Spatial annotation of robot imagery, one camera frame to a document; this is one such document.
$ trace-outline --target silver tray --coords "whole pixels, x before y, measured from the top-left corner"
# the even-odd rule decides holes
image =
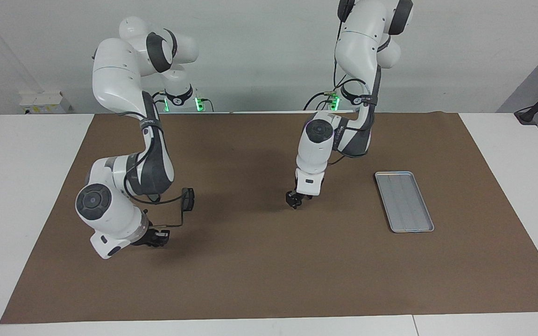
[[[391,231],[433,231],[433,221],[412,172],[376,172],[375,179]]]

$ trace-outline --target black cable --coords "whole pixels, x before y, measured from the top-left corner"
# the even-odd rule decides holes
[[[140,113],[138,112],[122,112],[122,113],[118,113],[118,115],[137,115],[143,119],[145,119],[146,117],[144,115],[141,115]]]
[[[339,89],[340,87],[346,85],[346,83],[350,83],[350,82],[358,82],[358,83],[362,83],[362,85],[367,85],[367,83],[365,83],[365,81],[363,81],[362,79],[351,78],[351,79],[348,79],[347,81],[345,81],[343,83],[339,83],[333,89]]]
[[[338,85],[340,85],[340,84],[342,83],[342,81],[344,81],[344,78],[346,78],[346,76],[348,76],[348,74],[345,74],[345,75],[342,77],[342,79],[340,79],[340,81],[338,82]]]
[[[334,162],[328,163],[327,166],[333,166],[334,164],[340,162],[344,157],[346,157],[346,156],[342,155],[339,159],[335,160]]]
[[[312,96],[308,102],[306,103],[306,105],[304,105],[304,109],[303,111],[306,111],[306,109],[308,108],[308,105],[310,105],[310,103],[316,98],[316,97],[319,97],[319,96],[322,96],[324,94],[324,92],[319,92],[318,94],[315,94],[314,96]]]
[[[338,40],[340,39],[340,34],[342,32],[342,24],[343,22],[340,21],[340,27],[338,28],[338,36],[335,38],[335,47],[333,48],[333,85],[335,86],[335,72],[338,68],[338,60],[335,59],[335,48],[338,46]]]
[[[180,223],[180,224],[176,224],[176,225],[163,225],[161,226],[160,228],[179,228],[181,227],[182,225],[184,225],[184,222]]]
[[[328,99],[327,99],[327,100],[323,100],[322,102],[319,102],[319,103],[317,104],[317,107],[314,108],[314,109],[316,109],[316,110],[318,111],[318,110],[319,110],[319,105],[320,105],[320,104],[323,104],[323,107],[322,107],[321,109],[324,109],[324,108],[325,108],[325,105],[327,105],[327,103],[329,103],[329,100],[328,100]]]
[[[156,127],[160,132],[160,136],[164,136],[163,129],[161,129],[160,127],[158,127],[156,125],[151,125],[151,127]],[[148,201],[144,201],[144,200],[136,198],[134,195],[132,195],[132,193],[130,193],[130,191],[128,191],[128,184],[127,184],[127,182],[128,182],[128,173],[132,172],[132,170],[136,169],[145,159],[147,159],[147,157],[151,154],[153,146],[155,145],[155,140],[156,140],[155,138],[151,138],[151,143],[149,144],[149,149],[147,150],[147,152],[144,153],[142,158],[140,158],[134,164],[134,166],[132,166],[129,170],[127,170],[126,174],[124,175],[124,190],[126,190],[126,194],[128,194],[128,196],[130,198],[132,198],[133,200],[135,200],[135,201],[137,201],[139,203],[142,203],[142,204],[151,204],[151,205],[167,204],[167,203],[171,203],[171,202],[175,202],[175,201],[179,200],[180,198],[184,197],[184,195],[186,194],[186,193],[183,193],[180,196],[177,196],[175,198],[172,198],[171,200],[167,200],[167,201],[163,201],[163,202],[148,202]]]
[[[215,112],[215,108],[213,107],[213,102],[210,99],[207,99],[207,102],[211,104],[211,112]]]

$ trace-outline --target white table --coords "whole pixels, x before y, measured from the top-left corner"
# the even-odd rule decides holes
[[[461,118],[538,248],[538,129],[520,125],[511,114]],[[0,317],[91,120],[0,115]],[[538,335],[538,312],[0,325],[0,335],[9,334],[530,336]]]

